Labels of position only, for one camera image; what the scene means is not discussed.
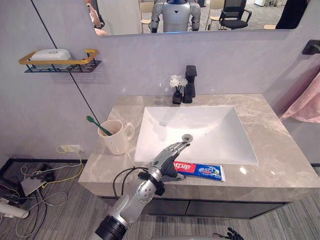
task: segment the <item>power cord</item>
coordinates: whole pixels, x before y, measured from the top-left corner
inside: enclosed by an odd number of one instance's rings
[[[35,195],[36,202],[39,203],[37,194],[34,194],[34,195]],[[35,220],[34,220],[34,225],[33,225],[33,228],[31,230],[32,233],[34,232],[34,230],[35,230],[35,228],[37,226],[39,211],[40,211],[40,207],[39,207],[39,205],[37,205],[36,206],[36,216],[35,216]]]
[[[45,203],[45,205],[46,205],[46,207],[47,207],[46,200],[47,200],[47,199],[50,199],[50,198],[52,198],[52,197],[54,197],[54,196],[56,196],[56,195],[58,195],[58,194],[64,194],[64,195],[65,195],[65,199],[64,199],[64,201],[63,201],[61,204],[57,204],[57,205],[53,205],[53,204],[52,204],[52,206],[54,206],[54,207],[60,207],[60,206],[64,205],[64,204],[67,202],[67,200],[68,200],[68,194],[67,194],[66,192],[64,192],[64,191],[60,191],[60,192],[56,192],[56,193],[54,193],[54,194],[52,194],[52,195],[50,195],[50,196],[48,196],[48,197],[46,197],[46,198],[43,198],[43,199],[41,198],[41,201],[37,202],[35,205],[33,205],[32,207],[30,207],[26,212],[31,211],[31,209],[35,208],[36,206],[38,206],[38,205],[41,204],[41,203]],[[22,217],[24,217],[25,214],[23,214],[20,218],[18,218],[18,221],[14,224],[14,225],[15,225],[15,234],[16,234],[18,237],[20,237],[20,238],[30,237],[30,236],[35,232],[36,229],[39,230],[39,228],[40,228],[41,225],[42,225],[42,222],[44,221],[45,215],[47,214],[47,210],[45,210],[45,211],[43,212],[43,214],[42,214],[42,216],[41,216],[41,218],[40,218],[40,224],[38,224],[38,226],[37,226],[30,234],[28,234],[28,235],[20,235],[20,234],[18,233],[18,225],[19,225],[19,222],[21,221]]]
[[[6,232],[8,232],[8,231],[10,231],[11,229],[13,229],[14,226],[16,225],[16,223],[17,223],[17,220],[14,219],[14,224],[13,224],[11,227],[9,227],[7,230],[5,230],[3,233],[1,233],[1,234],[0,234],[0,237],[3,236]]]
[[[124,179],[122,180],[121,195],[123,195],[123,194],[124,194],[124,188],[125,188],[125,182],[126,182],[127,177],[128,177],[134,170],[137,170],[137,169],[141,169],[141,170],[145,171],[146,173],[148,172],[148,168],[146,168],[146,167],[142,167],[142,166],[135,167],[135,166],[133,166],[133,167],[131,167],[131,168],[127,168],[127,169],[121,171],[120,173],[117,174],[117,176],[115,176],[115,178],[113,179],[113,183],[112,183],[112,188],[113,188],[113,193],[114,193],[115,199],[117,199],[117,200],[119,199],[119,197],[118,197],[118,195],[117,195],[117,191],[116,191],[116,186],[115,186],[117,178],[118,178],[121,174],[123,174],[124,172],[129,171],[129,172],[125,175]]]
[[[43,200],[43,199],[44,199],[44,196],[42,195],[41,189],[40,189],[40,190],[37,189],[37,192],[39,193],[41,200]],[[32,240],[35,240],[35,238],[36,238],[39,230],[41,229],[42,225],[44,224],[44,222],[45,222],[45,220],[46,220],[47,210],[48,210],[48,207],[47,207],[48,203],[46,203],[45,201],[43,201],[43,202],[45,203],[45,205],[44,205],[44,218],[43,218],[42,222],[40,223],[37,231],[35,232]]]
[[[3,186],[3,187],[5,187],[6,189],[15,192],[15,193],[18,195],[18,197],[20,198],[20,194],[19,194],[16,190],[11,189],[11,188],[7,187],[6,185],[3,185],[3,184],[0,184],[0,186]]]
[[[59,153],[59,154],[70,153],[70,151],[59,151],[60,147],[61,147],[61,145],[56,147],[56,152],[57,153]],[[46,173],[46,172],[49,172],[49,171],[55,171],[55,170],[59,170],[59,169],[63,169],[63,168],[75,168],[75,167],[81,166],[80,171],[76,175],[74,175],[72,177],[65,178],[65,179],[57,180],[57,181],[47,182],[44,185],[42,185],[42,188],[44,189],[48,184],[61,183],[61,182],[64,182],[64,181],[68,181],[68,180],[74,179],[74,178],[78,177],[82,173],[82,171],[84,170],[84,165],[82,163],[82,158],[81,158],[80,153],[78,152],[78,149],[73,148],[73,153],[76,153],[78,155],[79,160],[80,160],[79,164],[76,164],[76,165],[64,165],[64,166],[61,166],[61,167],[56,167],[56,168],[48,169],[48,170],[45,170],[45,171],[40,171],[39,170],[39,171],[33,172],[32,174],[28,174],[27,173],[28,172],[28,167],[27,166],[22,166],[20,168],[20,172],[23,174],[24,179],[26,179],[26,176],[33,176],[34,174],[38,174],[38,173]]]

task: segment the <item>electrical outlet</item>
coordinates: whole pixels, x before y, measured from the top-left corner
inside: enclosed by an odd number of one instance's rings
[[[73,153],[73,152],[83,152],[84,150],[80,147],[80,145],[60,145],[60,148],[63,149],[64,152]]]

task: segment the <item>sink drain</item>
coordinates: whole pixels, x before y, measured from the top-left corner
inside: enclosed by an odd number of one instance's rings
[[[187,142],[187,143],[191,143],[193,140],[193,137],[190,134],[184,134],[182,136],[182,141]]]

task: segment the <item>white mug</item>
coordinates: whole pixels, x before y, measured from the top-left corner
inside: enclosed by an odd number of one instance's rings
[[[110,152],[114,155],[124,154],[130,146],[129,140],[135,134],[134,126],[128,122],[125,126],[118,120],[108,120],[101,124],[101,127],[108,130],[112,135],[108,136],[100,128],[98,128],[99,136],[104,140]],[[128,135],[127,130],[131,127],[131,134]]]

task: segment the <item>wood-look floor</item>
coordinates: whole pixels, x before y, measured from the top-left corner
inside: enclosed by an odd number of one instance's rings
[[[20,167],[23,165],[26,165],[31,172],[40,163],[14,162],[4,177],[18,177],[22,180]],[[63,165],[65,164],[50,163],[51,167]],[[76,172],[77,169],[73,168],[58,170],[56,178],[70,177]],[[49,196],[61,191],[68,193],[68,201],[61,207],[48,206],[45,222],[35,240],[85,240],[108,212],[107,204],[83,188],[78,183],[78,179],[48,185],[43,193]],[[8,193],[4,188],[0,188],[0,196]],[[58,204],[62,200],[63,196],[57,196],[48,202]],[[28,199],[25,207],[35,203],[35,199]],[[32,228],[35,210],[36,208],[18,225],[17,229],[21,235]],[[14,223],[14,219],[4,217],[0,223],[0,235]],[[320,193],[317,192],[252,220],[142,215],[129,229],[124,239],[148,240],[152,237],[179,235],[212,236],[214,232],[225,234],[227,227],[236,229],[245,240],[320,240]],[[0,236],[0,239],[25,238],[17,237],[12,228]]]

